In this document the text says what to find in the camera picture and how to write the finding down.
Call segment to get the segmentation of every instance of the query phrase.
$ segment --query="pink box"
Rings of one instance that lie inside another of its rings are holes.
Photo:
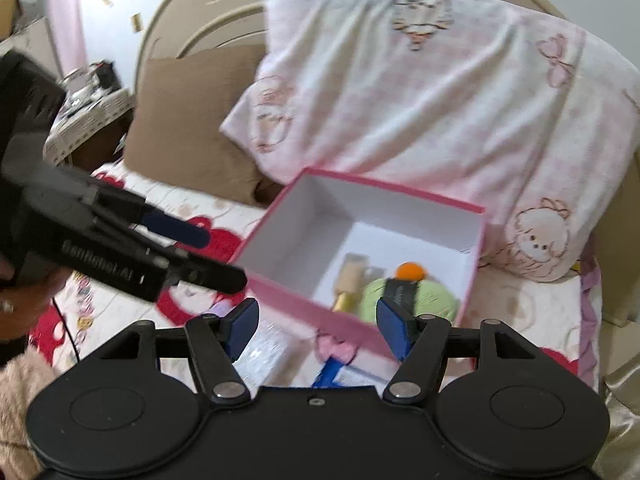
[[[391,357],[373,324],[331,312],[347,253],[392,276],[418,262],[465,311],[478,268],[484,208],[440,195],[306,168],[286,187],[234,255],[259,303],[377,354]]]

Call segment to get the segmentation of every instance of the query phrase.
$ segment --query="black cable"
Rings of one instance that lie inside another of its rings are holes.
[[[25,451],[31,451],[31,448],[26,444],[20,444],[19,442],[6,442],[0,440],[0,446],[15,447],[15,449],[23,449]]]
[[[69,341],[71,341],[71,346],[74,349],[74,354],[76,354],[76,363],[79,363],[80,362],[80,352],[78,352],[78,347],[76,346],[76,342],[74,341],[74,338],[71,335],[71,330],[69,330],[69,326],[68,326],[68,324],[66,324],[66,319],[62,315],[62,311],[60,310],[60,307],[58,306],[58,302],[56,301],[56,298],[52,298],[52,302],[53,302],[53,306],[58,311],[58,315],[60,316],[60,321],[62,321],[62,325],[65,327],[66,335],[68,336]]]

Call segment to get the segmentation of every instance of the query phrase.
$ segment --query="finger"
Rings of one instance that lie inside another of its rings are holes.
[[[51,294],[45,283],[0,290],[0,301],[9,301],[20,316],[39,316],[49,306]]]
[[[8,282],[14,276],[14,266],[0,254],[0,280]]]
[[[16,339],[29,333],[37,326],[39,319],[40,316],[34,316],[33,313],[25,316],[20,312],[14,312],[0,316],[0,340]]]

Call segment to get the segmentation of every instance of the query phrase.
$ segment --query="blue gripper pad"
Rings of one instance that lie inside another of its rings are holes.
[[[404,361],[415,342],[411,334],[411,327],[416,330],[414,317],[391,298],[380,298],[376,305],[376,322],[393,355]]]
[[[206,229],[189,224],[157,209],[145,214],[140,223],[153,233],[197,249],[206,247],[211,240],[209,231]]]
[[[259,320],[258,302],[254,298],[247,298],[223,317],[222,323],[229,323],[230,326],[222,348],[231,362],[238,360],[249,340],[254,336]]]
[[[311,385],[312,388],[342,388],[341,384],[335,382],[335,377],[342,368],[343,365],[338,359],[329,357],[327,362],[320,370],[316,381]]]

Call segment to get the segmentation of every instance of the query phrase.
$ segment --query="green yarn ball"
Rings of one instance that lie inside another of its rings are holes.
[[[385,291],[386,278],[369,283],[362,291],[362,300],[358,316],[367,323],[376,322],[376,305]],[[433,314],[449,321],[454,320],[458,312],[459,302],[443,284],[433,280],[422,280],[418,283],[415,295],[414,316]]]

